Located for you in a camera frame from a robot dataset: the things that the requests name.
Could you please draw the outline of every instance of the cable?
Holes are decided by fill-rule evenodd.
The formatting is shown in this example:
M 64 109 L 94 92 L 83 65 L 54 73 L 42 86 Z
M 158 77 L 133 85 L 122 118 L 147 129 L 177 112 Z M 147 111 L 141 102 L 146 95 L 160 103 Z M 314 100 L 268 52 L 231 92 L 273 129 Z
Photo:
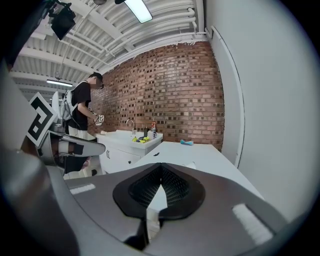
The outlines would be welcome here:
M 79 130 L 81 130 L 80 125 L 76 122 L 76 120 L 75 120 L 74 117 L 72 116 L 68 104 L 67 104 L 67 107 L 68 107 L 68 111 L 69 111 L 69 114 L 70 114 L 71 119 L 72 119 L 72 120 L 74 121 L 74 123 L 79 127 Z
M 92 123 L 92 124 L 90 124 L 90 125 L 88 125 L 88 127 L 89 127 L 89 126 L 93 126 L 93 125 L 95 125 L 95 124 L 98 122 L 98 120 L 99 120 L 99 117 L 96 119 L 96 121 L 94 121 L 94 120 L 93 120 L 93 123 Z

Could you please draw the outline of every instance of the blue object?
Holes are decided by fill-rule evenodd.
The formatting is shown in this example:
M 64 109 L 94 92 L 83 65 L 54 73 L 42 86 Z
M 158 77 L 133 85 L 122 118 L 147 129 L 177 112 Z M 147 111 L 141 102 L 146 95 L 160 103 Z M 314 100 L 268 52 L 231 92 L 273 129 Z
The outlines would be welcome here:
M 184 140 L 182 139 L 182 140 L 180 140 L 180 143 L 181 143 L 181 144 L 185 144 L 185 145 L 190 145 L 190 146 L 192 146 L 192 145 L 194 144 L 194 141 L 193 141 L 193 140 L 191 140 L 191 141 L 184 141 Z

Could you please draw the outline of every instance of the white wall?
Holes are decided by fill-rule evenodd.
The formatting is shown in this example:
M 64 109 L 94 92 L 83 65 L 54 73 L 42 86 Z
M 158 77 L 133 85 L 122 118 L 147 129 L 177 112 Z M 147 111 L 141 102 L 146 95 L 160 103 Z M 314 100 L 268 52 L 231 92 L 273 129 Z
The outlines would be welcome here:
M 224 135 L 221 153 L 238 167 L 244 135 L 244 106 L 239 75 L 229 49 L 217 32 L 209 41 L 223 84 Z
M 291 221 L 310 205 L 320 179 L 317 54 L 275 1 L 206 0 L 206 19 L 224 39 L 241 81 L 238 169 Z

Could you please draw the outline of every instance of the white countertop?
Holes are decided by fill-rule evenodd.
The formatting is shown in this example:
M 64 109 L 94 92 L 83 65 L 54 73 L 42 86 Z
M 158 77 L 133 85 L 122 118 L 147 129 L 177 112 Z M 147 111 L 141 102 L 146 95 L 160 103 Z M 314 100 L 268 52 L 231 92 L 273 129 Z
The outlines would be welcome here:
M 131 148 L 137 148 L 137 149 L 147 149 L 148 147 L 151 147 L 152 145 L 156 144 L 157 142 L 160 142 L 163 139 L 163 134 L 158 133 L 157 137 L 154 139 L 151 139 L 147 141 L 146 143 L 139 143 L 139 142 L 132 142 L 132 139 L 134 137 L 140 138 L 144 136 L 143 132 L 137 132 L 136 134 L 132 134 L 129 130 L 116 130 L 107 132 L 107 134 L 95 134 L 97 139 L 105 140 L 114 144 L 120 144 L 125 145 Z
M 264 199 L 247 178 L 221 154 L 208 144 L 183 145 L 176 142 L 162 142 L 132 167 L 150 163 L 188 165 L 194 162 L 197 170 L 232 180 L 256 196 Z

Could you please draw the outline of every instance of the ceiling light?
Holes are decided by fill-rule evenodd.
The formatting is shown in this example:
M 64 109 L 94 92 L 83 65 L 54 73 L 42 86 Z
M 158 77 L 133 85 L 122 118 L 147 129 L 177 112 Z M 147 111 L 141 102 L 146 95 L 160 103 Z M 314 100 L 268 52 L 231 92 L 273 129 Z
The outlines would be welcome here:
M 125 0 L 125 4 L 133 12 L 140 23 L 152 20 L 151 13 L 142 0 Z
M 67 83 L 67 82 L 59 82 L 59 81 L 54 81 L 54 80 L 49 80 L 47 79 L 46 82 L 48 84 L 54 84 L 54 85 L 60 85 L 60 86 L 68 86 L 68 87 L 72 87 L 72 83 Z

